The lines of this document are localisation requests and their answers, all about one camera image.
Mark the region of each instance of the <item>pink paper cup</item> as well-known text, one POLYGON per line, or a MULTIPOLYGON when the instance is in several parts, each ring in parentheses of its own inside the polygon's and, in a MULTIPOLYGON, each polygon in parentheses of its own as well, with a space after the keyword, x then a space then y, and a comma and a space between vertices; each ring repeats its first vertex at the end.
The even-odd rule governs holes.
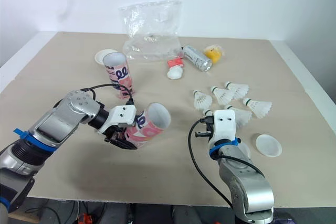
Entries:
MULTIPOLYGON (((120 52, 113 52, 107 54, 103 58, 106 71, 112 83, 124 85, 132 94, 134 94, 132 86, 132 78, 130 75, 129 67, 126 61, 126 56, 120 52)), ((121 87, 114 87, 119 91, 118 98, 128 99, 130 96, 126 89, 121 87)))
POLYGON ((136 118, 134 127, 127 128, 124 136, 137 147, 168 128, 171 122, 169 111, 160 103, 151 103, 136 118))

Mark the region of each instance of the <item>blue strap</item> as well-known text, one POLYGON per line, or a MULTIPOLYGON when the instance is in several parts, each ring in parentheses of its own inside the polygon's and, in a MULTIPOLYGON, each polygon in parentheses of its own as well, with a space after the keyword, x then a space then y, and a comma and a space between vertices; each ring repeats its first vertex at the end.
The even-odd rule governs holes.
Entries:
POLYGON ((36 138, 32 137, 28 131, 22 131, 22 130, 20 130, 18 128, 16 128, 13 131, 16 134, 18 134, 21 139, 27 140, 28 142, 34 144, 35 146, 41 148, 42 150, 45 150, 45 151, 48 151, 48 152, 54 152, 55 150, 57 150, 57 148, 54 148, 54 147, 48 146, 48 145, 46 145, 44 143, 41 143, 36 138))
POLYGON ((222 148, 225 145, 236 145, 237 146, 238 145, 238 138, 235 137, 235 139, 230 143, 219 144, 219 145, 213 147, 212 149, 210 149, 209 155, 211 156, 211 154, 213 154, 214 151, 219 150, 220 148, 222 148))
POLYGON ((7 208, 7 211, 9 211, 10 202, 8 201, 8 199, 6 199, 6 198, 0 196, 0 202, 1 202, 2 204, 4 204, 5 207, 7 208))

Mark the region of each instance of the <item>cotton ball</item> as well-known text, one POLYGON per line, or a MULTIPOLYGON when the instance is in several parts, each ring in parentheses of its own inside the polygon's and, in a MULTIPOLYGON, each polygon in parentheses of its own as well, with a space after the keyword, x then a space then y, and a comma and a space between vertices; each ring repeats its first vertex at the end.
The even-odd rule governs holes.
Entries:
POLYGON ((182 77, 183 69, 179 66, 171 67, 167 73, 167 77, 171 80, 177 80, 182 77))

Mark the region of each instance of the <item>beige table surface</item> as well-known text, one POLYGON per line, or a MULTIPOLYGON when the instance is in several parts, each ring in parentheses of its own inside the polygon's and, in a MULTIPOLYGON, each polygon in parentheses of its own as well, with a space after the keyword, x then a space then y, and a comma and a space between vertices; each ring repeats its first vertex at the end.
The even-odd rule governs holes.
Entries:
MULTIPOLYGON (((93 60, 101 49, 121 50, 124 35, 58 33, 0 94, 3 148, 17 139, 16 127, 27 130, 68 91, 109 83, 104 67, 93 60)), ((225 81, 247 83, 248 97, 271 101, 269 114, 253 118, 237 131, 251 157, 266 175, 276 207, 336 206, 336 136, 267 40, 181 38, 181 44, 203 48, 220 44, 226 56, 209 72, 185 61, 183 78, 166 77, 165 62, 130 62, 138 111, 150 102, 164 104, 171 126, 141 150, 121 150, 105 143, 87 125, 49 158, 37 174, 33 197, 225 206, 195 170, 187 148, 187 133, 201 114, 193 108, 194 89, 209 93, 225 81), (261 155, 258 134, 279 140, 279 157, 261 155)), ((97 90, 106 108, 121 105, 111 88, 97 90)), ((240 101, 232 105, 243 108, 240 101)), ((212 109, 219 109, 216 102, 212 109)), ((229 190, 208 156, 207 140, 193 139, 199 166, 225 194, 229 190)))

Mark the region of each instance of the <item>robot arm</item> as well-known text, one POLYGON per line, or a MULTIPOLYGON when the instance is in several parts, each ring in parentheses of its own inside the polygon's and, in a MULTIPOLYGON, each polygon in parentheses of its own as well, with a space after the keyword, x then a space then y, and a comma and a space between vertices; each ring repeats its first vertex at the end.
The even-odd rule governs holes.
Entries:
POLYGON ((71 91, 29 131, 14 131, 20 139, 0 152, 0 223, 6 223, 3 218, 8 218, 3 212, 19 208, 34 184, 33 176, 74 133, 79 123, 97 129, 97 133, 106 136, 107 142, 121 148, 136 149, 119 137, 124 127, 134 126, 135 106, 116 106, 110 111, 103 107, 86 92, 71 91))
POLYGON ((263 174, 250 166, 221 156, 252 161, 238 148, 235 113, 232 110, 206 112, 206 132, 195 132, 197 136, 209 136, 210 157, 218 161, 219 175, 229 187, 232 209, 236 223, 266 224, 273 220, 274 196, 272 188, 263 174))

